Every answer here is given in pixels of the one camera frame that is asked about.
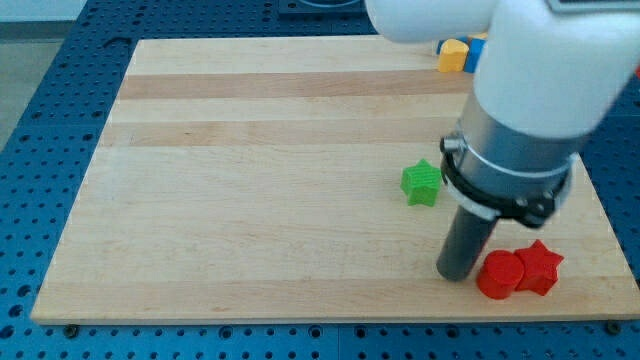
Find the silver flange with black clamp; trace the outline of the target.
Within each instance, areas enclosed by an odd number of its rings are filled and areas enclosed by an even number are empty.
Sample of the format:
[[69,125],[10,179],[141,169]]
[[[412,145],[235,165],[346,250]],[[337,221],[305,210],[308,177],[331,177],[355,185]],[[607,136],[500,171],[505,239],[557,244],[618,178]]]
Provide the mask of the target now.
[[504,125],[470,94],[454,131],[440,140],[443,180],[465,210],[484,220],[540,228],[565,202],[585,142]]

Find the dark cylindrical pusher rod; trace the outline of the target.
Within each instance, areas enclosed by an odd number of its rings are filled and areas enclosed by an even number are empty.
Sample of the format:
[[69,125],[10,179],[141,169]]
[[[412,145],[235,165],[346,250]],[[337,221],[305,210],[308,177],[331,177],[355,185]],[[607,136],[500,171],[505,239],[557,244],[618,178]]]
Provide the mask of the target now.
[[465,280],[497,222],[496,217],[487,220],[459,206],[436,262],[439,274],[449,281]]

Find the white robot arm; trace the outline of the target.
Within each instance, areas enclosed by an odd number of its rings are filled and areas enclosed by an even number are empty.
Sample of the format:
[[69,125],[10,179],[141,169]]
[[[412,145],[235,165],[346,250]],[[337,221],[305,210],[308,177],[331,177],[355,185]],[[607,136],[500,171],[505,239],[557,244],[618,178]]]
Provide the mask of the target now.
[[639,63],[635,1],[367,0],[397,43],[486,33],[441,171],[459,207],[436,267],[465,279],[496,223],[541,227],[564,203],[572,166]]

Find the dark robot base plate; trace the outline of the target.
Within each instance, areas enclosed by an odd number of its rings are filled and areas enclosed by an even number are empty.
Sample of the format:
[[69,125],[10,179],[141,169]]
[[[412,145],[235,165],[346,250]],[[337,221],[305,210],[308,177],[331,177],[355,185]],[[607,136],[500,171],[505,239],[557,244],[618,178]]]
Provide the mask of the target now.
[[285,19],[349,20],[366,15],[363,0],[277,0],[277,13]]

